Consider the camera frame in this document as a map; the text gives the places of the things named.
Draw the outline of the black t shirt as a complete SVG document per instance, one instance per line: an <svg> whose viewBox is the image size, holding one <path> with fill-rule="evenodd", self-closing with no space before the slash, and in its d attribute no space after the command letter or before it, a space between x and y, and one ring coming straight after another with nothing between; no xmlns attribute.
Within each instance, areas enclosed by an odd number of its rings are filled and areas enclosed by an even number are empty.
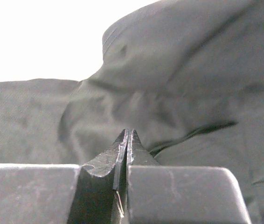
<svg viewBox="0 0 264 224"><path fill-rule="evenodd" d="M161 165L229 169L264 224L264 0L160 0L102 42L86 80L0 83L0 163L84 164L135 129Z"/></svg>

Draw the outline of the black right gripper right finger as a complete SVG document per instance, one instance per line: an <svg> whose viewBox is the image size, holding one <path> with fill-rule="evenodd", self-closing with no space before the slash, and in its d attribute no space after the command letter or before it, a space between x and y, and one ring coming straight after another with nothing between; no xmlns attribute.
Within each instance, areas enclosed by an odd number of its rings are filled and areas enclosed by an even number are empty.
<svg viewBox="0 0 264 224"><path fill-rule="evenodd" d="M127 145L131 224L249 224L238 181L226 168L162 166L135 130Z"/></svg>

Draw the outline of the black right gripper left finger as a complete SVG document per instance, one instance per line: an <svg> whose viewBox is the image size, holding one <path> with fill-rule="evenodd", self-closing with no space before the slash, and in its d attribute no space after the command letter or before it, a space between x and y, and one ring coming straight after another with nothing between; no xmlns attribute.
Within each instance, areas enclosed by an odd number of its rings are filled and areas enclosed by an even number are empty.
<svg viewBox="0 0 264 224"><path fill-rule="evenodd" d="M118 222L128 136L83 165L0 163L0 224Z"/></svg>

